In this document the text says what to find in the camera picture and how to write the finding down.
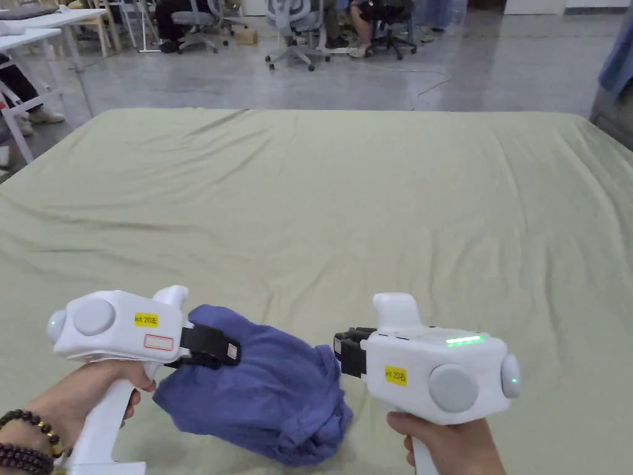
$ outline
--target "blue fabric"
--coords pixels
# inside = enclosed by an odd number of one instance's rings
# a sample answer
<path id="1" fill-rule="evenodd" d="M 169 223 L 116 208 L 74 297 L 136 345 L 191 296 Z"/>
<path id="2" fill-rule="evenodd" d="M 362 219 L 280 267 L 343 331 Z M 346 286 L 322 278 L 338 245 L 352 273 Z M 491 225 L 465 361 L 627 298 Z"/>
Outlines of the blue fabric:
<path id="1" fill-rule="evenodd" d="M 312 348 L 225 307 L 202 305 L 189 321 L 239 341 L 242 360 L 218 370 L 182 366 L 161 382 L 154 401 L 181 431 L 210 434 L 293 467 L 336 453 L 352 411 L 329 346 Z"/>
<path id="2" fill-rule="evenodd" d="M 615 41 L 599 77 L 600 85 L 616 100 L 633 78 L 633 16 Z"/>

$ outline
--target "gray office chair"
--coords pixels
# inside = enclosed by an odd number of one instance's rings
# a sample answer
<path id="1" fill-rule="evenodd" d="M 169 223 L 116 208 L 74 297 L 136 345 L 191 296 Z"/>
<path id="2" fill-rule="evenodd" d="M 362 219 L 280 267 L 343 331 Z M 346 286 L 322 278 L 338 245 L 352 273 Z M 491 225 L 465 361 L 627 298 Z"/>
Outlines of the gray office chair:
<path id="1" fill-rule="evenodd" d="M 279 32 L 279 35 L 286 39 L 287 47 L 271 51 L 266 56 L 269 69 L 275 69 L 275 62 L 289 56 L 296 56 L 308 65 L 309 71 L 314 71 L 309 56 L 322 56 L 325 61 L 330 61 L 330 56 L 323 51 L 315 49 L 316 34 L 323 23 L 323 0 L 319 2 L 318 11 L 310 10 L 310 0 L 266 0 L 266 16 Z M 305 33 L 308 36 L 307 45 L 297 45 L 294 39 L 295 34 Z"/>
<path id="2" fill-rule="evenodd" d="M 172 20 L 176 25 L 191 27 L 191 30 L 184 37 L 184 42 L 180 44 L 178 53 L 182 53 L 182 50 L 188 46 L 199 43 L 206 45 L 207 48 L 217 53 L 218 48 L 206 35 L 205 30 L 214 26 L 222 26 L 224 21 L 222 7 L 218 0 L 207 0 L 209 10 L 211 11 L 211 13 L 208 13 L 198 9 L 196 0 L 189 1 L 191 2 L 191 11 L 177 11 L 172 13 Z M 223 45 L 228 46 L 229 42 L 223 41 Z"/>

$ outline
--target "yellow sticker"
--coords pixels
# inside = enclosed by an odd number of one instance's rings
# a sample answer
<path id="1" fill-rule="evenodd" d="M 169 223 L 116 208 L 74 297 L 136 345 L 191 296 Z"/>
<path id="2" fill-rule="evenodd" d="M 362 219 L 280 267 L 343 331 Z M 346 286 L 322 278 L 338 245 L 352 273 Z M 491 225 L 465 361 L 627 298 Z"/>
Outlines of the yellow sticker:
<path id="1" fill-rule="evenodd" d="M 406 369 L 385 366 L 385 380 L 388 383 L 406 387 Z"/>
<path id="2" fill-rule="evenodd" d="M 153 313 L 137 313 L 134 315 L 134 325 L 137 327 L 158 328 L 160 318 Z"/>

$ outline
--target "white table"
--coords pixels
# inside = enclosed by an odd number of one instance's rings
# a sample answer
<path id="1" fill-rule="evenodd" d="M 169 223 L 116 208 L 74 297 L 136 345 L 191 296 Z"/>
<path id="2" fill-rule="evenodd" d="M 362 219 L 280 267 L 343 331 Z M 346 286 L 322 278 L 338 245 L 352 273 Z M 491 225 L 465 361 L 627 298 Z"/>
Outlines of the white table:
<path id="1" fill-rule="evenodd" d="M 33 161 L 33 154 L 28 148 L 27 142 L 26 140 L 24 140 L 24 136 L 20 132 L 20 128 L 15 121 L 15 116 L 37 105 L 43 104 L 44 100 L 52 95 L 57 95 L 60 97 L 61 104 L 64 107 L 64 113 L 68 116 L 67 104 L 60 87 L 60 73 L 53 61 L 51 45 L 48 42 L 49 38 L 60 34 L 61 30 L 58 28 L 34 28 L 27 29 L 22 35 L 8 35 L 0 37 L 0 52 L 11 50 L 11 61 L 2 64 L 0 68 L 6 68 L 11 65 L 16 65 L 20 67 L 26 78 L 31 81 L 38 94 L 36 98 L 26 102 L 14 101 L 15 105 L 11 108 L 8 107 L 8 105 L 4 101 L 4 98 L 0 99 L 0 112 L 2 113 L 6 121 L 6 125 L 9 127 L 9 130 L 11 131 L 11 134 L 13 135 L 13 138 L 18 145 L 18 149 L 20 149 L 20 152 L 22 153 L 22 156 L 27 161 L 27 163 Z M 48 64 L 51 75 L 53 76 L 54 84 L 52 87 L 42 88 L 38 81 L 34 80 L 33 76 L 29 74 L 28 68 L 26 68 L 26 66 L 20 61 L 20 55 L 18 54 L 18 50 L 16 50 L 16 48 L 18 46 L 24 46 L 30 43 L 40 44 L 41 50 L 44 52 L 46 57 L 46 63 Z"/>
<path id="2" fill-rule="evenodd" d="M 6 23 L 17 25 L 25 28 L 61 28 L 64 32 L 66 45 L 70 50 L 70 56 L 75 65 L 75 71 L 81 90 L 84 93 L 85 102 L 90 111 L 90 115 L 94 116 L 94 107 L 90 99 L 90 94 L 86 92 L 86 84 L 84 82 L 84 63 L 77 51 L 77 43 L 70 29 L 71 25 L 81 22 L 82 20 L 89 20 L 101 15 L 107 15 L 108 10 L 104 8 L 86 8 L 81 10 L 68 10 L 63 12 L 51 13 L 50 15 L 36 16 L 35 18 L 27 18 L 26 20 L 9 20 Z"/>

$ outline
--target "cardboard box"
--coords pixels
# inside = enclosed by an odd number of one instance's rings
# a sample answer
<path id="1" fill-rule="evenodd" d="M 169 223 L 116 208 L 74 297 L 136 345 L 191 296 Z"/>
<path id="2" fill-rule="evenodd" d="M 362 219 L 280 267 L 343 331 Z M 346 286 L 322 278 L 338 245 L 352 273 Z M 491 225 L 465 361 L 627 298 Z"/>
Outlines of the cardboard box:
<path id="1" fill-rule="evenodd" d="M 235 30 L 235 44 L 257 44 L 257 30 L 253 28 L 240 28 Z"/>

